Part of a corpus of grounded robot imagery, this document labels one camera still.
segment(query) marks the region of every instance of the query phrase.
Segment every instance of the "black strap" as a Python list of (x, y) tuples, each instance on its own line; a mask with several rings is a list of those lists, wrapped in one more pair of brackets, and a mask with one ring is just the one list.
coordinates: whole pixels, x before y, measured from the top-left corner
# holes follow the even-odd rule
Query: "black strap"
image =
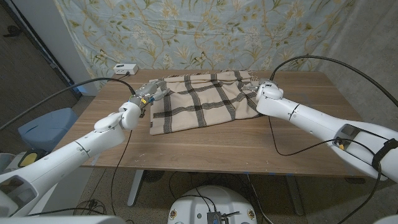
[(398, 147), (398, 141), (396, 139), (390, 139), (384, 143), (384, 146), (373, 156), (372, 166), (378, 170), (379, 162), (387, 155), (391, 149)]

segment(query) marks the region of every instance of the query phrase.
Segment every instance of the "checkered towel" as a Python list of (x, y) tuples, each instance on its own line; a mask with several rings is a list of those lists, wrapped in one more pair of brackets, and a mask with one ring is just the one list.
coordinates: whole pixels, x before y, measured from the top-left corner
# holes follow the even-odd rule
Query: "checkered towel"
[(150, 134), (165, 134), (259, 116), (247, 71), (165, 77), (170, 89), (150, 108)]

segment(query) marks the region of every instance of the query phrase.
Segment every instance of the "tabletop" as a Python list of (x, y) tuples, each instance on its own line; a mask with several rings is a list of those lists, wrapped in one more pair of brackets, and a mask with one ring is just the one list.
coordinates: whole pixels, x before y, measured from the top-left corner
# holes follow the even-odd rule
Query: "tabletop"
[[(122, 80), (139, 88), (148, 80), (167, 75), (207, 72), (203, 70), (139, 70)], [(256, 72), (259, 78), (270, 72)], [(278, 72), (274, 81), (284, 90), (284, 97), (310, 106), (331, 116), (361, 121), (359, 114), (345, 100), (325, 74), (320, 72)], [(108, 82), (77, 122), (60, 141), (57, 149), (93, 130), (94, 124), (128, 100), (129, 89), (119, 82)], [(294, 156), (281, 156), (274, 147), (268, 117), (234, 120), (214, 126), (151, 136), (150, 106), (132, 132), (120, 167), (145, 170), (195, 172), (232, 172), (250, 174), (287, 174), (321, 176), (363, 176), (345, 164), (326, 145)], [(283, 154), (292, 153), (320, 140), (287, 121), (271, 118), (275, 143)], [(116, 167), (126, 147), (125, 141), (83, 166)]]

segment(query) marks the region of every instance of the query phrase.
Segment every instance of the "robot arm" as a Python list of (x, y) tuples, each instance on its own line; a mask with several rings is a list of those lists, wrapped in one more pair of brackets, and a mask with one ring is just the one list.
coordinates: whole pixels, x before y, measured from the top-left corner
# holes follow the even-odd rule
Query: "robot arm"
[(133, 130), (145, 105), (161, 99), (167, 90), (157, 91), (161, 82), (143, 85), (118, 113), (99, 120), (94, 131), (21, 169), (0, 175), (0, 217), (29, 214), (42, 196), (87, 159), (121, 144), (123, 129)]
[[(283, 90), (272, 81), (263, 82), (257, 91), (258, 112), (284, 119), (322, 141), (345, 162), (365, 174), (377, 178), (378, 162), (381, 180), (398, 182), (398, 132), (370, 123), (339, 119), (283, 98)], [(355, 142), (364, 144), (373, 153)]]

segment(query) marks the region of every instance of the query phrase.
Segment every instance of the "floral backdrop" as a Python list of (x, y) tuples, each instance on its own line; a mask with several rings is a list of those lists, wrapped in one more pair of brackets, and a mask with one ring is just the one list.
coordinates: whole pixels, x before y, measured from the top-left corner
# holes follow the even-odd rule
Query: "floral backdrop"
[[(355, 0), (54, 0), (92, 77), (140, 69), (272, 70), (322, 55)], [(316, 60), (284, 69), (313, 70)]]

